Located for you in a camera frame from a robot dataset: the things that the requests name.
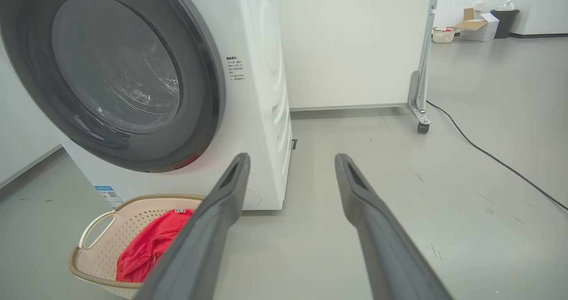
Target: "washing machine door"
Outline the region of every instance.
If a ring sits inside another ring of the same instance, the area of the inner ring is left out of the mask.
[[[178,169],[215,136],[221,59],[189,0],[0,0],[0,30],[46,116],[112,164]]]

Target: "red item in basket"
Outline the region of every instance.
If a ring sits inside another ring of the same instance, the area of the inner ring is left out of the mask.
[[[144,282],[193,212],[190,209],[170,210],[142,229],[118,257],[116,280]]]

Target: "cardboard box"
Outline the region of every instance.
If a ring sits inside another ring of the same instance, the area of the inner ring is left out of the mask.
[[[462,29],[460,39],[487,41],[495,38],[499,19],[491,13],[480,14],[481,19],[475,19],[473,8],[463,10],[463,21],[456,28]]]

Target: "basket handle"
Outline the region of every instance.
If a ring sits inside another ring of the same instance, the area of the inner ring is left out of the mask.
[[[83,234],[81,235],[81,239],[79,239],[79,249],[81,250],[89,250],[93,247],[93,245],[95,245],[95,243],[97,243],[97,241],[99,241],[99,239],[101,239],[101,237],[103,237],[103,235],[107,232],[107,230],[110,228],[110,226],[112,225],[112,223],[115,221],[116,219],[116,214],[117,212],[112,210],[112,211],[108,211],[107,213],[103,213],[102,215],[100,215],[99,217],[96,217],[95,220],[93,220],[85,229],[85,231],[83,231]],[[87,240],[87,236],[89,235],[89,233],[91,232],[91,230],[103,219],[105,219],[108,216],[112,216],[113,219],[112,221],[108,224],[108,226],[105,228],[105,230],[103,230],[103,232],[99,235],[99,237],[97,237],[97,239],[95,239],[95,241],[89,246],[89,247],[85,247],[85,240]]]

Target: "basket rim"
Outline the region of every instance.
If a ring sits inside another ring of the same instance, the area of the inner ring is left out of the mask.
[[[138,197],[134,197],[122,205],[119,205],[115,211],[120,211],[127,205],[135,203],[136,201],[140,200],[149,200],[149,199],[187,199],[187,200],[196,200],[196,201],[203,201],[203,197],[195,196],[195,195],[172,195],[168,193],[164,194],[156,194],[156,195],[142,195]],[[105,278],[99,278],[98,276],[92,276],[91,274],[85,273],[79,268],[77,268],[77,259],[79,258],[79,252],[81,249],[79,247],[75,247],[71,255],[69,256],[69,271],[79,279],[87,280],[88,282],[93,282],[94,284],[100,284],[103,286],[109,287],[116,287],[116,288],[130,288],[130,289],[138,289],[142,287],[141,282],[122,282],[117,280],[110,280]]]

